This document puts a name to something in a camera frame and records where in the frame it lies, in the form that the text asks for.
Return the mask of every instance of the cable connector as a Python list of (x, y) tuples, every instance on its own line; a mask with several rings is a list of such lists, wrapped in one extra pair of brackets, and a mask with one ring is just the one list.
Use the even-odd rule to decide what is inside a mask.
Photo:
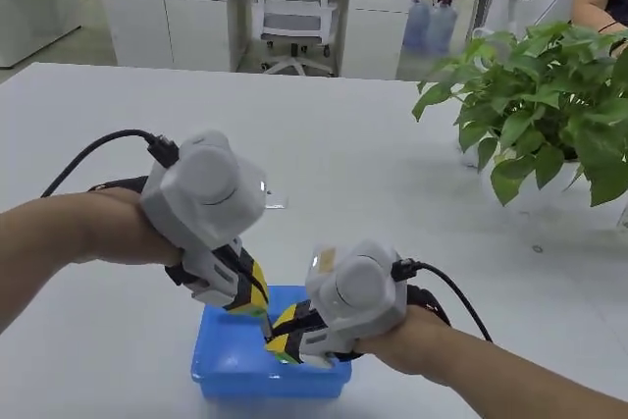
[(154, 139), (151, 139), (148, 152), (166, 169), (179, 160), (179, 147), (163, 135), (154, 136)]
[(395, 282), (411, 279), (421, 269), (421, 263), (412, 259), (397, 260), (392, 264), (391, 277)]

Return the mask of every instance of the black strap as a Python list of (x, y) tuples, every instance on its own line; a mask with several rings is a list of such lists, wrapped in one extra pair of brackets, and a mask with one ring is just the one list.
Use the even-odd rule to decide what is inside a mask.
[(142, 193), (146, 186), (148, 176), (135, 177), (133, 179), (121, 179), (119, 181), (110, 181), (95, 185), (89, 189), (89, 191), (104, 190), (105, 188), (126, 188), (132, 190), (135, 193)]

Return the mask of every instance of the white chair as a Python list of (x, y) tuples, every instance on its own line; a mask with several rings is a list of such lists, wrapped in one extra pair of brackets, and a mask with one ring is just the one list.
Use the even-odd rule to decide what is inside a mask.
[(288, 41), (291, 47), (290, 56), (270, 60), (276, 63), (273, 67), (263, 64), (264, 74), (276, 74), (292, 67), (300, 76), (305, 76), (305, 66), (331, 76), (334, 71), (329, 66), (297, 55), (299, 44), (302, 51), (307, 44), (320, 44), (324, 46), (324, 55), (329, 57), (337, 22), (336, 9), (336, 3), (329, 0), (253, 0), (254, 37), (268, 42)]

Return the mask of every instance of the white cabinet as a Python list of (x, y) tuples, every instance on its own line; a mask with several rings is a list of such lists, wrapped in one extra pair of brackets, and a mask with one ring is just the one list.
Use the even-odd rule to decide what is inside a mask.
[(246, 0), (166, 0), (177, 69), (235, 72), (245, 49)]
[(166, 0), (175, 68), (230, 69), (227, 2)]
[(119, 66), (173, 67), (164, 0), (102, 0)]
[(394, 79), (408, 15), (349, 10), (340, 75), (355, 79)]
[(173, 67), (164, 0), (102, 0), (119, 66)]
[(0, 68), (78, 28), (79, 0), (0, 0)]
[(395, 79), (410, 0), (349, 0), (340, 75)]

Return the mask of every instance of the black cable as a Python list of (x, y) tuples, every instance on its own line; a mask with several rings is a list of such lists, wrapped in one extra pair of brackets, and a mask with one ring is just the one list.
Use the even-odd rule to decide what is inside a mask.
[(434, 275), (443, 280), (453, 290), (458, 298), (460, 298), (460, 301), (462, 301), (462, 304), (464, 304), (464, 307), (467, 308), (467, 311), (473, 318), (473, 321), (475, 321), (475, 324), (480, 329), (480, 332), (482, 332), (482, 336), (484, 336), (484, 339), (488, 342), (493, 342), (489, 331), (480, 319), (480, 316), (478, 316), (478, 313), (473, 308), (471, 302), (467, 299), (462, 290), (458, 288), (458, 285), (456, 285), (455, 282), (442, 270), (437, 269), (433, 265), (426, 264), (425, 262), (419, 262), (418, 260), (402, 259), (392, 264), (391, 276), (392, 279), (396, 282), (401, 282), (403, 280), (411, 279), (412, 277), (416, 276), (416, 273), (419, 270), (423, 269), (427, 270), (428, 272), (432, 272)]
[(48, 188), (44, 190), (44, 192), (41, 194), (41, 198), (52, 195), (59, 187), (59, 185), (61, 185), (61, 183), (68, 177), (68, 175), (71, 174), (72, 171), (82, 162), (82, 160), (85, 159), (85, 157), (87, 157), (89, 154), (94, 152), (96, 149), (98, 149), (100, 146), (110, 141), (113, 141), (114, 139), (119, 139), (121, 137), (127, 136), (142, 137), (149, 146), (155, 145), (160, 139), (158, 136), (142, 130), (121, 130), (106, 134), (85, 147), (83, 151), (81, 151), (78, 156), (75, 157), (72, 162), (68, 164), (68, 166), (61, 172), (61, 174), (59, 174), (59, 176), (48, 186)]
[(458, 298), (460, 298), (460, 301), (462, 301), (462, 304), (464, 304), (464, 307), (467, 308), (467, 311), (473, 318), (473, 321), (475, 321), (475, 324), (478, 326), (478, 329), (482, 333), (482, 336), (484, 336), (484, 339), (487, 340), (488, 342), (493, 342), (493, 338), (491, 338), (491, 335), (489, 334), (489, 331), (487, 330), (486, 326), (480, 319), (480, 316), (478, 316), (478, 313), (474, 309), (471, 302), (464, 295), (462, 290), (458, 288), (458, 285), (456, 285), (455, 282), (445, 272), (443, 272), (440, 269), (437, 269), (433, 265), (426, 264), (425, 262), (418, 262), (418, 261), (414, 261), (414, 263), (416, 264), (419, 270), (425, 269), (428, 272), (432, 272), (434, 275), (436, 275), (441, 280), (443, 280), (443, 282), (448, 284), (449, 287), (453, 290), (453, 292), (458, 296)]

